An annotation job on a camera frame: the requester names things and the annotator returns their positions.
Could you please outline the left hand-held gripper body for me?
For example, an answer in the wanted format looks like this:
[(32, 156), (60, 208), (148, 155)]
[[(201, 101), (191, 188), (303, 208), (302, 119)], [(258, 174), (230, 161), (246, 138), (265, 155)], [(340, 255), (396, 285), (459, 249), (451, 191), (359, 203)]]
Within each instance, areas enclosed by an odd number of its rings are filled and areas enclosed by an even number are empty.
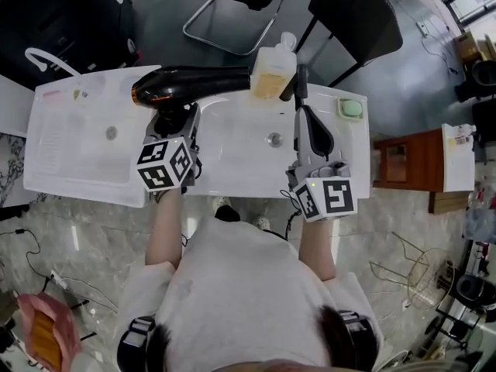
[(160, 139), (146, 135), (136, 170), (146, 191), (169, 191), (195, 185), (202, 174), (196, 135)]

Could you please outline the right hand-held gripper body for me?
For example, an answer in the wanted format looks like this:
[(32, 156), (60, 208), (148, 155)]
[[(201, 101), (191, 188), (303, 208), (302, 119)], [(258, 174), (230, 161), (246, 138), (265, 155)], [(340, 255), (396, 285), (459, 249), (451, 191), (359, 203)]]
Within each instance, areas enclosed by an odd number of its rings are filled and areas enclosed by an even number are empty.
[(357, 213), (355, 184), (350, 166), (336, 160), (320, 167), (290, 166), (288, 187), (298, 202), (306, 222), (338, 219)]

